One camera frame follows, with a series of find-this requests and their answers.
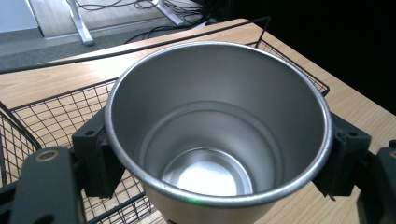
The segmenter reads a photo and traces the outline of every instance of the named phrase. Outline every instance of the white table leg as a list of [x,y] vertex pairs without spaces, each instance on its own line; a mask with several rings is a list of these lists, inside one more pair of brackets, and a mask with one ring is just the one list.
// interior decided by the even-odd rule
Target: white table leg
[[181,20],[171,8],[167,7],[165,4],[165,0],[154,0],[152,4],[155,5],[169,20],[171,20],[176,26],[184,25],[184,21]]
[[82,42],[86,46],[94,45],[95,41],[93,40],[93,38],[90,34],[90,31],[87,29],[84,21],[79,16],[75,0],[69,0],[69,6],[71,8],[70,15],[73,19],[73,23],[75,24],[75,26],[78,30],[79,36],[81,36]]

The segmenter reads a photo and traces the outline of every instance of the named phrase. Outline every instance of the wire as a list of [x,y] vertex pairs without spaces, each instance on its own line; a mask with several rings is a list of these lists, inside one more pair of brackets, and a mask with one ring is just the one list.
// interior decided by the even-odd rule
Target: wire
[[[160,32],[160,31],[171,31],[171,30],[188,30],[191,29],[203,22],[206,22],[212,18],[212,14],[217,11],[217,6],[218,5],[213,5],[213,2],[216,0],[212,0],[206,7],[201,7],[201,6],[194,6],[194,7],[183,7],[183,6],[178,6],[169,0],[165,1],[165,4],[170,7],[173,11],[179,14],[185,14],[183,15],[183,19],[187,22],[186,25],[182,26],[159,26],[155,27],[149,31],[146,31],[144,33],[134,35],[133,37],[129,38],[127,41],[124,42],[124,44],[130,43],[132,40],[138,38],[139,36],[142,36],[142,40],[145,39],[145,37],[150,38],[150,35],[154,32]],[[198,15],[202,14],[202,17],[198,19],[197,21],[189,21],[186,18],[189,16],[193,15]]]
[[[109,4],[109,5],[98,5],[98,4],[83,4],[82,5],[78,0],[72,0],[72,1],[76,1],[78,7],[82,8],[84,10],[87,10],[87,11],[97,11],[97,10],[102,10],[102,9],[109,8],[109,7],[126,7],[129,5],[134,5],[134,7],[139,8],[139,9],[155,7],[155,5],[152,4],[151,1],[149,1],[149,0],[136,0],[136,1],[133,1],[130,3],[125,3],[125,4],[119,4],[123,0],[118,0],[112,4]],[[142,2],[148,2],[148,3],[150,3],[150,6],[147,7],[147,6],[141,5]]]

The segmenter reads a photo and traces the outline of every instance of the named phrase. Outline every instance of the wire rack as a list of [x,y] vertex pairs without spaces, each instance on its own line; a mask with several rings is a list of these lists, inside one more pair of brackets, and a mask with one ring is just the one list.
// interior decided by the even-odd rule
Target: wire rack
[[[323,95],[329,92],[325,83],[265,42],[262,35],[247,45],[289,62],[306,74]],[[105,106],[115,81],[110,79],[9,110],[0,104],[0,188],[18,180],[24,159],[36,150],[71,147],[71,135]],[[165,223],[139,180],[127,171],[112,198],[89,198],[83,191],[82,196],[89,223]]]

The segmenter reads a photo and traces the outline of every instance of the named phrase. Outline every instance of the wooden table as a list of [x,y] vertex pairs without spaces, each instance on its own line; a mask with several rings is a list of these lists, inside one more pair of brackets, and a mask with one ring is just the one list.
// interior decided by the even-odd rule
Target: wooden table
[[[228,21],[209,27],[166,35],[129,45],[119,46],[89,53],[90,55],[134,49],[186,35],[194,35],[242,20]],[[217,40],[240,44],[256,41],[262,29],[254,24],[245,25],[213,35],[206,35],[188,41]],[[330,87],[326,96],[331,111],[370,134],[370,150],[376,153],[388,145],[388,140],[396,139],[396,117],[348,87],[303,55],[291,49],[272,35],[266,33],[264,40],[289,56],[300,66],[321,79]],[[85,63],[69,64],[33,71],[0,75],[0,100],[8,107],[23,105],[54,94],[71,91],[112,77],[118,77],[136,60],[154,52],[147,49],[132,54]],[[336,198],[336,202],[323,196],[312,183],[280,200],[258,223],[359,223],[356,201],[359,190],[354,189],[351,197]]]

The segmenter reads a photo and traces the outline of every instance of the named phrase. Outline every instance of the stainless steel pot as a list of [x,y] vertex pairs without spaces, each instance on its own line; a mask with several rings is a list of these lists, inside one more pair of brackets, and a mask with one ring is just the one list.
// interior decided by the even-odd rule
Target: stainless steel pot
[[308,78],[246,46],[155,52],[117,81],[106,132],[152,203],[176,223],[251,223],[309,182],[332,122]]

